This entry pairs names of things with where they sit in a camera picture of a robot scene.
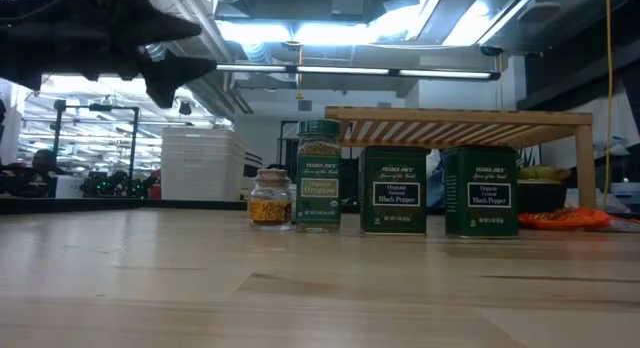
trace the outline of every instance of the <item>orange bag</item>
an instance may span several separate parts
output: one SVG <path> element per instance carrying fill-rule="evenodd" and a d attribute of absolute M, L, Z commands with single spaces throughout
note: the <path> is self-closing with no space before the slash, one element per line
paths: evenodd
<path fill-rule="evenodd" d="M 520 224 L 534 229 L 572 230 L 578 228 L 605 228 L 609 226 L 609 215 L 597 209 L 563 208 L 553 213 L 518 216 Z"/>

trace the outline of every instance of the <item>yellow cable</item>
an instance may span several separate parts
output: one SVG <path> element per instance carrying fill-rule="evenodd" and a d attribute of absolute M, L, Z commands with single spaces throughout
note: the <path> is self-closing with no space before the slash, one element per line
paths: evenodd
<path fill-rule="evenodd" d="M 609 66 L 609 116 L 607 122 L 607 148 L 605 151 L 605 184 L 602 210 L 607 208 L 607 195 L 611 185 L 611 126 L 613 125 L 613 45 L 611 42 L 611 0 L 607 4 L 607 65 Z"/>

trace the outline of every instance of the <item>white storage bin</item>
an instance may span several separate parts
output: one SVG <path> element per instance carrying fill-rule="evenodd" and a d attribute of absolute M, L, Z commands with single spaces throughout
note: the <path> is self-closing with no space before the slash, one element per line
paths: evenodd
<path fill-rule="evenodd" d="M 223 129 L 165 128 L 162 199 L 237 201 L 245 143 Z"/>

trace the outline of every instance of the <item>person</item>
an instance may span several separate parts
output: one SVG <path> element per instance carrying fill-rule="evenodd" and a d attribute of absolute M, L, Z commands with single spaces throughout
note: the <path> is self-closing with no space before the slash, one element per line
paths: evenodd
<path fill-rule="evenodd" d="M 48 150 L 41 149 L 33 155 L 31 162 L 33 169 L 40 172 L 55 172 L 56 174 L 64 174 L 64 171 L 56 166 L 56 155 Z"/>

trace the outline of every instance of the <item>small glass jar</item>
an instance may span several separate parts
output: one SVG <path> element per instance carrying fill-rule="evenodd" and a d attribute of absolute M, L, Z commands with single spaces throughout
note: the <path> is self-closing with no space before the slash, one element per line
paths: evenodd
<path fill-rule="evenodd" d="M 340 124 L 330 120 L 298 125 L 297 230 L 340 230 Z"/>
<path fill-rule="evenodd" d="M 291 180 L 280 169 L 259 169 L 249 197 L 251 228 L 266 231 L 291 229 Z"/>

